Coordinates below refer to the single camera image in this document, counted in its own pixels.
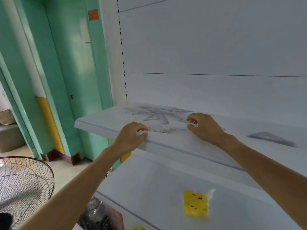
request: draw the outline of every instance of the cartoon face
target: cartoon face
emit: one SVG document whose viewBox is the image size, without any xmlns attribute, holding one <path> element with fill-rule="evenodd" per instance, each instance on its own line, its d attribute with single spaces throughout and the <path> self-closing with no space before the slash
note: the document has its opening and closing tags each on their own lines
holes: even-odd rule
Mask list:
<svg viewBox="0 0 307 230">
<path fill-rule="evenodd" d="M 186 216 L 204 218 L 208 216 L 208 200 L 205 194 L 183 191 L 183 209 Z"/>
</svg>

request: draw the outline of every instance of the person's left hand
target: person's left hand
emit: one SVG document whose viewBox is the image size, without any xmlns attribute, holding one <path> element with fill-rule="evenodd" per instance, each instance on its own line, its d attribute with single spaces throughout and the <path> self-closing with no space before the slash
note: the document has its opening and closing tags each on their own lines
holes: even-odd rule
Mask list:
<svg viewBox="0 0 307 230">
<path fill-rule="evenodd" d="M 148 136 L 148 133 L 143 133 L 139 137 L 135 135 L 137 131 L 147 131 L 148 127 L 144 124 L 132 122 L 127 124 L 122 128 L 120 133 L 117 135 L 114 143 L 111 147 L 114 150 L 114 153 L 123 156 L 129 152 L 135 150 L 140 144 L 145 141 Z"/>
</svg>

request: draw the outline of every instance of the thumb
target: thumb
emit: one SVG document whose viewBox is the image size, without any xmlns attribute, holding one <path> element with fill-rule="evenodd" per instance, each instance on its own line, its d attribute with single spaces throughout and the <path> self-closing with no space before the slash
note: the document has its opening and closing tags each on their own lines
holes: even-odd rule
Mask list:
<svg viewBox="0 0 307 230">
<path fill-rule="evenodd" d="M 187 127 L 193 133 L 197 131 L 197 127 L 193 126 L 192 124 L 188 124 Z"/>
<path fill-rule="evenodd" d="M 147 138 L 147 136 L 148 136 L 148 133 L 143 133 L 142 135 L 140 135 L 140 136 L 138 137 L 139 143 L 142 143 L 143 141 L 145 141 L 145 139 Z"/>
</svg>

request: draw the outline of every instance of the orange sign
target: orange sign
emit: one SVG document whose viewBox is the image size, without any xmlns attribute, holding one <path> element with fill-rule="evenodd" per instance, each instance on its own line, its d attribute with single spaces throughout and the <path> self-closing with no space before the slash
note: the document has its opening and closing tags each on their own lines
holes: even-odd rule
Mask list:
<svg viewBox="0 0 307 230">
<path fill-rule="evenodd" d="M 98 10 L 97 9 L 90 10 L 88 12 L 88 18 L 90 19 L 90 21 L 99 20 Z"/>
</svg>

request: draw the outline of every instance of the person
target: person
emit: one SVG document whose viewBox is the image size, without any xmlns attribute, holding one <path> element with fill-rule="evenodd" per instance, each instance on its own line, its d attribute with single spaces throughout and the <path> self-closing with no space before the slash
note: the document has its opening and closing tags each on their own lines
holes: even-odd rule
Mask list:
<svg viewBox="0 0 307 230">
<path fill-rule="evenodd" d="M 301 228 L 307 229 L 306 177 L 225 133 L 210 115 L 193 113 L 187 120 L 197 124 L 188 125 L 193 134 L 229 154 Z M 148 128 L 144 124 L 136 122 L 123 127 L 114 143 L 25 221 L 20 230 L 72 229 L 109 168 L 145 141 L 148 133 L 136 137 L 136 131 L 145 130 Z"/>
</svg>

